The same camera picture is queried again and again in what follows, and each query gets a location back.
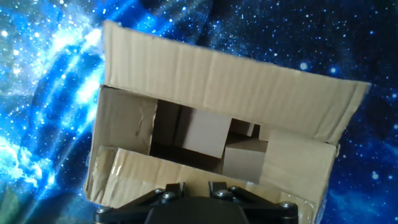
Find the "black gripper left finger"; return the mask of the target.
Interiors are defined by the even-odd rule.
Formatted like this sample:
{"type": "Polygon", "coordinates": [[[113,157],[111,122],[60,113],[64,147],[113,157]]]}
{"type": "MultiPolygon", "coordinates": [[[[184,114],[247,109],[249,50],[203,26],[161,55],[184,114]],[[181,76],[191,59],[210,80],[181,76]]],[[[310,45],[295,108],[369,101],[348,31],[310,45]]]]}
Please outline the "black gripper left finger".
{"type": "Polygon", "coordinates": [[[145,223],[150,212],[160,205],[184,198],[185,182],[154,189],[119,208],[102,206],[94,213],[94,223],[145,223]]]}

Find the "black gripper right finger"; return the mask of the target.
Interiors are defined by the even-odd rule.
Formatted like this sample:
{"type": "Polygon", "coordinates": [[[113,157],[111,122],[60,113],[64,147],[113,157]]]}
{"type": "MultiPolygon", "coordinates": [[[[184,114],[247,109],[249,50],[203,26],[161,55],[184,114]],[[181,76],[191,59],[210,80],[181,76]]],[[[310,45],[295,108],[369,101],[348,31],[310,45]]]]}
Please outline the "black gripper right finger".
{"type": "Polygon", "coordinates": [[[210,197],[232,202],[249,223],[299,224],[299,208],[293,202],[272,203],[237,185],[209,182],[210,197]]]}

